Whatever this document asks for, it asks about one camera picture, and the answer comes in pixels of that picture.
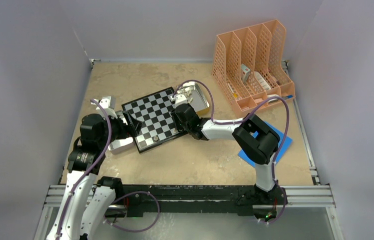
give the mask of tan work surface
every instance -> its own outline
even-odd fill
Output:
[[[90,99],[114,96],[116,110],[121,110],[123,103],[174,87],[188,79],[203,81],[210,88],[215,100],[215,119],[235,119],[227,100],[210,75],[211,68],[212,64],[209,63],[96,63],[72,142],[80,135],[81,119],[97,112],[95,106],[90,104]],[[292,102],[289,108],[290,126],[287,135],[293,142],[276,165],[276,175],[281,185],[313,185]],[[258,115],[284,131],[284,107],[268,109]],[[124,184],[252,185],[256,181],[255,170],[237,156],[240,150],[240,146],[233,140],[202,141],[185,135],[142,154],[138,153],[135,146],[118,155],[107,151],[98,179],[101,176],[118,177]],[[66,182],[66,172],[63,174],[63,183]]]

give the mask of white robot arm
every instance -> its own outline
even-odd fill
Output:
[[[100,110],[110,116],[111,141],[136,136],[141,129],[141,123],[127,113],[124,113],[126,121],[122,121],[114,110],[109,109],[112,105],[112,99],[109,97],[100,101]],[[275,191],[277,186],[274,186],[271,164],[280,137],[259,117],[252,115],[246,121],[242,118],[199,118],[187,102],[176,104],[171,115],[178,131],[187,131],[197,140],[237,141],[246,155],[256,163],[255,190],[260,192],[259,194],[271,194]],[[105,140],[109,131],[105,123],[100,114],[90,114],[82,119],[81,136],[75,141],[74,149],[69,155],[69,173],[62,205],[46,240],[92,240],[97,226],[104,220],[103,215],[108,206],[124,195],[119,178],[103,177],[98,181],[94,196],[87,205],[88,195],[104,156],[101,159],[97,158],[107,147]],[[254,132],[259,133],[256,138],[251,135]],[[95,167],[84,176],[85,171],[93,163],[96,164]]]

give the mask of black and white checkered board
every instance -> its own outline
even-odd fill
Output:
[[[122,105],[123,110],[143,122],[141,131],[135,138],[138,152],[142,153],[187,133],[175,131],[175,123],[169,113],[174,108],[169,100],[169,95],[173,92],[174,89],[169,87]]]

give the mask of purple cable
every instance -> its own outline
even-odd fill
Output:
[[[82,176],[76,181],[75,184],[73,184],[73,187],[72,189],[70,190],[70,195],[68,196],[66,202],[65,202],[65,205],[63,206],[63,211],[62,211],[62,214],[60,215],[60,219],[59,219],[59,224],[57,226],[57,238],[56,239],[59,239],[60,238],[60,234],[62,232],[62,225],[63,225],[63,220],[65,219],[65,216],[66,216],[66,212],[67,212],[67,208],[69,207],[69,203],[70,203],[70,199],[72,198],[72,195],[75,193],[75,189],[77,188],[77,186],[79,185],[79,183],[82,181],[82,179],[88,175],[91,170],[98,164],[98,162],[100,161],[100,159],[104,156],[104,153],[106,153],[106,149],[107,147],[110,145],[110,140],[112,138],[112,125],[110,124],[110,119],[109,119],[109,116],[107,115],[107,112],[103,109],[102,106],[100,106],[100,104],[95,101],[94,99],[91,99],[90,100],[92,103],[94,103],[95,105],[98,106],[98,108],[100,108],[100,110],[103,112],[104,114],[104,117],[106,118],[106,122],[107,122],[107,128],[109,130],[109,135],[107,136],[107,142],[106,142],[106,145],[103,149],[103,151],[100,153],[100,155],[98,156],[98,158],[93,162],[93,164],[84,172],[84,174],[82,174]]]
[[[146,195],[149,195],[152,199],[154,199],[154,201],[156,202],[156,205],[157,205],[157,215],[156,215],[156,218],[154,219],[154,221],[146,228],[143,228],[143,229],[139,229],[139,230],[132,230],[132,229],[127,229],[127,228],[124,228],[124,227],[121,227],[121,226],[118,226],[118,225],[115,225],[115,224],[112,224],[110,221],[108,221],[107,219],[105,220],[105,222],[117,229],[120,229],[120,230],[123,230],[123,231],[126,231],[126,232],[130,232],[130,233],[140,233],[140,232],[144,232],[144,231],[147,231],[148,229],[150,229],[152,226],[154,226],[154,224],[156,224],[157,220],[159,219],[159,216],[160,216],[160,206],[159,206],[159,202],[157,201],[157,198],[155,196],[153,196],[151,193],[149,192],[146,192],[146,191],[134,191],[134,192],[131,192],[131,193],[128,193],[118,199],[116,199],[114,201],[114,203],[117,203],[119,202],[120,200],[126,198],[126,197],[129,197],[131,195],[134,195],[134,194],[146,194]]]

